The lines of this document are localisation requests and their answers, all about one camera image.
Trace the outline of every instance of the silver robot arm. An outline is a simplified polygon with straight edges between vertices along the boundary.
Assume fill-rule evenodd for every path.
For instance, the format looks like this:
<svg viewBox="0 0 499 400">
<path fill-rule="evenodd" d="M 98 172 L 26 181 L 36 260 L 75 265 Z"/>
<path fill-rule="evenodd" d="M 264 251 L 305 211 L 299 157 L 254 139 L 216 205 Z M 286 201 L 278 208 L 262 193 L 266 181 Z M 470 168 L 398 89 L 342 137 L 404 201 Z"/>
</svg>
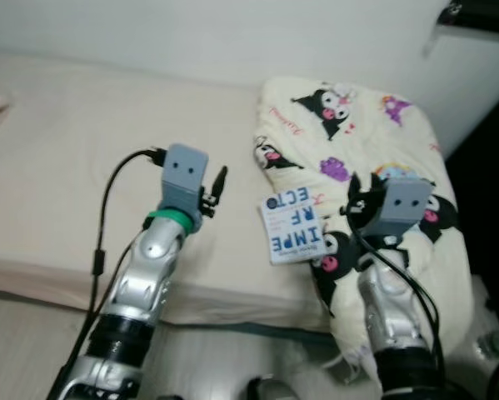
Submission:
<svg viewBox="0 0 499 400">
<path fill-rule="evenodd" d="M 379 252 L 405 272 L 399 252 Z M 372 263 L 358 277 L 358 290 L 366 310 L 366 328 L 373 353 L 387 348 L 428 348 L 413 307 L 412 289 L 371 254 L 365 254 L 359 262 Z"/>
<path fill-rule="evenodd" d="M 185 238 L 184 227 L 166 217 L 155 218 L 137 238 L 86 354 L 75 362 L 58 400 L 136 397 L 142 381 L 140 367 Z"/>
<path fill-rule="evenodd" d="M 397 246 L 404 233 L 422 220 L 431 192 L 432 184 L 425 180 L 382 181 L 377 176 L 372 176 L 369 192 L 360 192 L 355 175 L 350 202 L 342 210 L 352 226 L 352 249 L 360 273 L 357 285 L 385 400 L 445 398 L 435 358 L 421 335 L 412 288 L 380 259 L 406 277 L 408 253 Z"/>
<path fill-rule="evenodd" d="M 222 194 L 223 167 L 212 192 L 202 186 L 208 157 L 171 146 L 163 162 L 163 199 L 147 219 L 147 230 L 132 245 L 131 256 L 114 283 L 92 330 L 84 355 L 57 379 L 49 394 L 56 400 L 136 398 L 142 364 L 170 288 L 170 277 L 185 239 L 212 217 Z"/>
</svg>

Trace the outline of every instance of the white bed sheet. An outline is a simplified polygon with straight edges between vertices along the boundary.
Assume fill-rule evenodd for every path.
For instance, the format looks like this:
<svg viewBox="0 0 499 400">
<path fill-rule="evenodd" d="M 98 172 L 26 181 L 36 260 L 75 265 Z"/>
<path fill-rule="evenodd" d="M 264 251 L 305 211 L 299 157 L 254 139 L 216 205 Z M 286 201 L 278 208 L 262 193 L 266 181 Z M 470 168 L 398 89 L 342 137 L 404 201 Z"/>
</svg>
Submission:
<svg viewBox="0 0 499 400">
<path fill-rule="evenodd" d="M 257 204 L 271 187 L 252 159 L 257 90 L 0 54 L 0 290 L 84 308 L 98 208 L 113 167 L 149 146 L 229 166 L 213 220 L 187 240 L 163 318 L 327 331 L 306 265 L 273 267 Z M 161 198 L 161 172 L 133 162 L 109 200 L 108 273 Z"/>
</svg>

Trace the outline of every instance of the silver metal part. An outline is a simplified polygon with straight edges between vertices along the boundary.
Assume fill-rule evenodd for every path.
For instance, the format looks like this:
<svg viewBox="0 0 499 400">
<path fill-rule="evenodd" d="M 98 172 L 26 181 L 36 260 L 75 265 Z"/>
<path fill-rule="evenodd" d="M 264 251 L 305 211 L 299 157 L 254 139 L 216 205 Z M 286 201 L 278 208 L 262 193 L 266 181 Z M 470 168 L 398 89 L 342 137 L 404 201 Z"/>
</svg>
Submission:
<svg viewBox="0 0 499 400">
<path fill-rule="evenodd" d="M 405 272 L 400 252 L 381 249 L 379 253 Z M 369 261 L 372 265 L 360 274 L 358 289 L 366 309 L 372 352 L 386 348 L 427 348 L 412 304 L 412 289 L 385 263 L 369 253 L 361 257 L 359 263 Z"/>
<path fill-rule="evenodd" d="M 154 327 L 166 302 L 170 276 L 185 237 L 184 228 L 179 223 L 169 218 L 155 218 L 132 246 L 127 267 L 114 284 L 102 314 L 142 321 Z M 57 399 L 81 399 L 74 394 L 68 396 L 77 385 L 95 388 L 102 394 L 118 390 L 126 380 L 140 383 L 141 369 L 81 356 Z"/>
<path fill-rule="evenodd" d="M 75 362 L 70 378 L 60 393 L 58 400 L 80 399 L 81 397 L 73 397 L 71 394 L 72 389 L 77 385 L 95 388 L 95 392 L 99 395 L 104 392 L 115 392 L 126 379 L 141 382 L 142 371 L 139 368 L 129 367 L 117 362 L 81 356 Z"/>
<path fill-rule="evenodd" d="M 155 218 L 132 247 L 127 268 L 116 281 L 103 313 L 155 326 L 185 237 L 179 223 Z"/>
</svg>

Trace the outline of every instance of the kuromi character print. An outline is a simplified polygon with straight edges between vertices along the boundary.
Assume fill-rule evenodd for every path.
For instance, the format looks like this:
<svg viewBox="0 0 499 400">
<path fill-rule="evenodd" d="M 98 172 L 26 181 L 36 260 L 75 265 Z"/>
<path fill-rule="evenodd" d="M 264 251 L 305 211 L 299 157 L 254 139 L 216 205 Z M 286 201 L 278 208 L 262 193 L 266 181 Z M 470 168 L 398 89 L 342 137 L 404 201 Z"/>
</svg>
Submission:
<svg viewBox="0 0 499 400">
<path fill-rule="evenodd" d="M 322 121 L 327 139 L 332 140 L 340 130 L 340 125 L 349 117 L 350 97 L 341 96 L 331 89 L 317 89 L 312 95 L 293 98 Z"/>
<path fill-rule="evenodd" d="M 317 291 L 329 308 L 332 294 L 336 290 L 335 281 L 345 277 L 351 271 L 352 264 L 348 261 L 349 237 L 345 233 L 327 232 L 323 235 L 323 240 L 327 247 L 327 255 L 311 260 L 310 267 Z"/>
<path fill-rule="evenodd" d="M 283 157 L 271 144 L 266 143 L 266 137 L 258 137 L 255 146 L 255 159 L 262 169 L 304 167 Z"/>
<path fill-rule="evenodd" d="M 433 194 L 429 197 L 419 228 L 434 244 L 442 235 L 442 230 L 456 228 L 460 231 L 457 209 L 449 200 Z"/>
</svg>

